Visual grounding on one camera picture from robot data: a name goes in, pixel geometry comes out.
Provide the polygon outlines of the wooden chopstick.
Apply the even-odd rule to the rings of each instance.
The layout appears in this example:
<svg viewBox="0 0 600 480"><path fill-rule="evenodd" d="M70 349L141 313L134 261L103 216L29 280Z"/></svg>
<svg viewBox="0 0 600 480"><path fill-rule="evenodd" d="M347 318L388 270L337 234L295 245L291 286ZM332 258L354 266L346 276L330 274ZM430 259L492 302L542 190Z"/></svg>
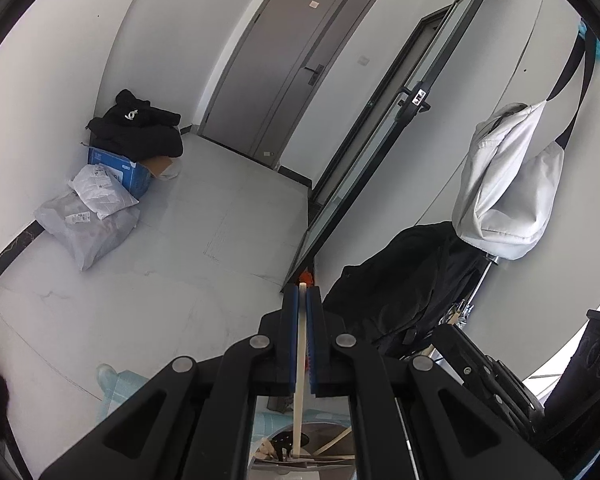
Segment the wooden chopstick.
<svg viewBox="0 0 600 480"><path fill-rule="evenodd" d="M338 444L341 440L343 440L344 438L346 438L350 433L352 432L352 427L347 427L344 428L340 434L337 434L336 437L333 437L332 440L326 442L325 444L323 444L320 448L318 448L316 451L313 452L313 456L321 456L323 455L325 452L327 452L328 450L330 450L333 446L335 446L336 444Z"/></svg>
<svg viewBox="0 0 600 480"><path fill-rule="evenodd" d="M302 415L306 388L306 284L299 284L296 390L294 390L294 426L292 426L291 457L299 458L302 451Z"/></svg>

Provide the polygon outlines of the orange object on floor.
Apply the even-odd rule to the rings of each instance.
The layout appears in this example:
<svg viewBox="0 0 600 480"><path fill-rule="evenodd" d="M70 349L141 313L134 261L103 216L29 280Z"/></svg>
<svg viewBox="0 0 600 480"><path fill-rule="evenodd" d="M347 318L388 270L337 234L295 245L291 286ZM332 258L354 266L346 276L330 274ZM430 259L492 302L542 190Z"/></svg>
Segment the orange object on floor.
<svg viewBox="0 0 600 480"><path fill-rule="evenodd" d="M299 282L306 284L306 286L312 286L314 284L314 278L312 273L306 269L299 276Z"/></svg>

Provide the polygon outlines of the black backpack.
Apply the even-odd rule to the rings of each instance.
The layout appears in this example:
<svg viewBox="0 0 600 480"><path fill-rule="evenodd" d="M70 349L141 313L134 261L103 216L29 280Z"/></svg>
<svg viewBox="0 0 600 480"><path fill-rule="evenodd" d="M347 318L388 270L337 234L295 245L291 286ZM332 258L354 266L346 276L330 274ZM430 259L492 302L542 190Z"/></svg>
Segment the black backpack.
<svg viewBox="0 0 600 480"><path fill-rule="evenodd" d="M484 253L451 222L412 226L363 263L345 266L323 309L379 353L400 358L422 345L485 268Z"/></svg>

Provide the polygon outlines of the white grey utensil holder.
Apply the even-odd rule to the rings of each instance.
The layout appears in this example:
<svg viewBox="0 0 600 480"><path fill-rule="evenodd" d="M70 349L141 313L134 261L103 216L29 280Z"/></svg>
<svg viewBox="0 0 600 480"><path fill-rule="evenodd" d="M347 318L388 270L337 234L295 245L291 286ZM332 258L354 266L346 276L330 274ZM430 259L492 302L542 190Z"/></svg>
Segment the white grey utensil holder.
<svg viewBox="0 0 600 480"><path fill-rule="evenodd" d="M309 410L302 423L260 412L253 422L249 479L350 480L356 477L350 418Z"/></svg>

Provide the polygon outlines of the silver folded umbrella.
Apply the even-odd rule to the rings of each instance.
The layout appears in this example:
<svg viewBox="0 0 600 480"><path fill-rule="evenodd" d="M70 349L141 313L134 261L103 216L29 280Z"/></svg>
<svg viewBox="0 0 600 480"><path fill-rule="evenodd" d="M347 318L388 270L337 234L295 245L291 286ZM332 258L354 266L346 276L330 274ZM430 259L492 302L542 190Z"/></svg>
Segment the silver folded umbrella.
<svg viewBox="0 0 600 480"><path fill-rule="evenodd" d="M468 283L468 289L462 292L460 300L454 302L449 308L448 312L443 315L440 324L450 324L457 326L462 330L468 323L469 317L472 310L475 307L475 298L478 295L478 291L481 288L483 282L486 280L486 276L489 271L500 264L501 258L494 255L486 254L486 265L482 270L478 278L472 278Z"/></svg>

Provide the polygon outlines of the teal plaid table mat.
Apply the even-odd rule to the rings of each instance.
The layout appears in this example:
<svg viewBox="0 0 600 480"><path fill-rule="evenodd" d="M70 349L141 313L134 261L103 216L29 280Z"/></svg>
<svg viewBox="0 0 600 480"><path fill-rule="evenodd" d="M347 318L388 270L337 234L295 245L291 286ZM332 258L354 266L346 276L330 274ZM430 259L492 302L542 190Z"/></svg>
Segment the teal plaid table mat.
<svg viewBox="0 0 600 480"><path fill-rule="evenodd" d="M104 420L126 400L129 400L129 398L136 393L137 390L140 390L140 388L146 384L147 379L139 374L131 372L130 370L125 370L124 372L118 373L111 366L102 364L97 367L97 382L99 387L102 389L102 393L104 394L104 400L102 400L102 408L100 409L98 419ZM349 414L344 411L343 403L344 401L342 399L338 399L336 401L336 411L330 412L327 411L327 408L324 408L324 406L314 406L313 403L309 401L306 402L303 414L309 410L315 410L337 415L347 415L350 418ZM254 417L256 417L256 415L260 412L273 412L292 416L291 411L279 413L269 410L264 406L264 399L262 396L260 396L258 399L256 414L254 414Z"/></svg>

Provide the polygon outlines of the blue cardboard box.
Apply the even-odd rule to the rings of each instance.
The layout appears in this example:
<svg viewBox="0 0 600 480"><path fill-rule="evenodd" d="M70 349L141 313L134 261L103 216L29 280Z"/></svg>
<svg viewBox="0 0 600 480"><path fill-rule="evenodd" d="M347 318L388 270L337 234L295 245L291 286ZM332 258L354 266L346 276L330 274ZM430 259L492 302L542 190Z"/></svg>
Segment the blue cardboard box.
<svg viewBox="0 0 600 480"><path fill-rule="evenodd" d="M139 162L131 162L124 156L112 154L100 148L94 148L94 146L87 149L87 162L90 165L106 166L137 200L149 188L151 173Z"/></svg>

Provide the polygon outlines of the black framed glass door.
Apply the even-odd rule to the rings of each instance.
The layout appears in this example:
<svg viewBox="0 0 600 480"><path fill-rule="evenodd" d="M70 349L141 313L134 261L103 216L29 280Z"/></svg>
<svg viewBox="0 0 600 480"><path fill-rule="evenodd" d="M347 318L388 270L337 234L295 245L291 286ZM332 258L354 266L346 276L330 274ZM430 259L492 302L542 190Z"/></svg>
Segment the black framed glass door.
<svg viewBox="0 0 600 480"><path fill-rule="evenodd" d="M327 165L309 197L309 221L284 285L314 257L347 214L403 130L430 110L430 91L484 0L453 0L422 18Z"/></svg>

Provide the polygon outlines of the white plastic parcel bag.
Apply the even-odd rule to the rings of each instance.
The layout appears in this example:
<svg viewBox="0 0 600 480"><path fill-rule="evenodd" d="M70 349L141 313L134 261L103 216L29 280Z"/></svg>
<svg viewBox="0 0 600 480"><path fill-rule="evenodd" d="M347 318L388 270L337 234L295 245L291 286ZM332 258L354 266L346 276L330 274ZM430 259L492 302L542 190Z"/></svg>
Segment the white plastic parcel bag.
<svg viewBox="0 0 600 480"><path fill-rule="evenodd" d="M138 200L106 166L85 165L69 186L99 220L138 204Z"/></svg>

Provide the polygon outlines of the grey plastic parcel bag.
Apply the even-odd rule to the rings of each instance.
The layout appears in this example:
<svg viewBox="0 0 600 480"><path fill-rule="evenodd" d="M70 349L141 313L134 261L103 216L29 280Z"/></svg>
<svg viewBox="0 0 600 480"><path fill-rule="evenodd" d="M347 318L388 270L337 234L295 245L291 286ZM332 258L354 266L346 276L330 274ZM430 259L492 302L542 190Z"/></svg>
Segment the grey plastic parcel bag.
<svg viewBox="0 0 600 480"><path fill-rule="evenodd" d="M39 206L34 218L68 250L78 270L85 271L126 240L137 226L140 210L133 206L99 219L70 190Z"/></svg>

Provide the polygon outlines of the black clothes pile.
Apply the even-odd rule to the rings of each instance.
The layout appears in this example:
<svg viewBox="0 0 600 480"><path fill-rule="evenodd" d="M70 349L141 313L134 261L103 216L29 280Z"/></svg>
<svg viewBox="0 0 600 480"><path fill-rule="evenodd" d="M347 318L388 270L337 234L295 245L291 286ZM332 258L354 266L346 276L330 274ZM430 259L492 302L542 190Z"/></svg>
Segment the black clothes pile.
<svg viewBox="0 0 600 480"><path fill-rule="evenodd" d="M86 128L93 148L141 162L151 157L183 155L180 121L180 114L153 107L148 100L137 99L124 89L117 94L114 106L104 116L92 118Z"/></svg>

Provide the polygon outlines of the grey entrance door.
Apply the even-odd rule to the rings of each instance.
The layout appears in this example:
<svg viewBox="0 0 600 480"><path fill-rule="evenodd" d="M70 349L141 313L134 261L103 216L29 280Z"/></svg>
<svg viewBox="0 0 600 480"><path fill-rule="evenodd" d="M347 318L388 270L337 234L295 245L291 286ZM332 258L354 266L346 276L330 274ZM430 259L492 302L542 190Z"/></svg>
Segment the grey entrance door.
<svg viewBox="0 0 600 480"><path fill-rule="evenodd" d="M200 134L279 162L330 66L375 0L264 0L227 61Z"/></svg>

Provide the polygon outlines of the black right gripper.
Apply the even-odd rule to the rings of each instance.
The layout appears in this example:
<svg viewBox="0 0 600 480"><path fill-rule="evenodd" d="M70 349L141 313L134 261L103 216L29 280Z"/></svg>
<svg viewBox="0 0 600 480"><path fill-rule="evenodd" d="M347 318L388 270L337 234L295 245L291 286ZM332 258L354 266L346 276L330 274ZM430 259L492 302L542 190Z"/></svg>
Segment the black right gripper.
<svg viewBox="0 0 600 480"><path fill-rule="evenodd" d="M556 468L570 470L600 450L600 311L586 317L577 349L545 401L456 326L441 324L429 339L474 396Z"/></svg>

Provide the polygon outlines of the blue fluffy duster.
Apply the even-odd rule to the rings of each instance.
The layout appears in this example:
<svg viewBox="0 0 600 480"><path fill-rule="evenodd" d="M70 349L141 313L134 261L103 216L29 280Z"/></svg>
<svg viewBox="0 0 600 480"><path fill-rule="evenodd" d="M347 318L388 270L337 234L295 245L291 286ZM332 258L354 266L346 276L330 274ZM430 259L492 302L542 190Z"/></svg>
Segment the blue fluffy duster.
<svg viewBox="0 0 600 480"><path fill-rule="evenodd" d="M590 36L588 24L585 23L585 20L580 20L579 37L584 40L588 50L595 52L596 61L600 61L600 40L597 37L595 40L588 40L588 36Z"/></svg>

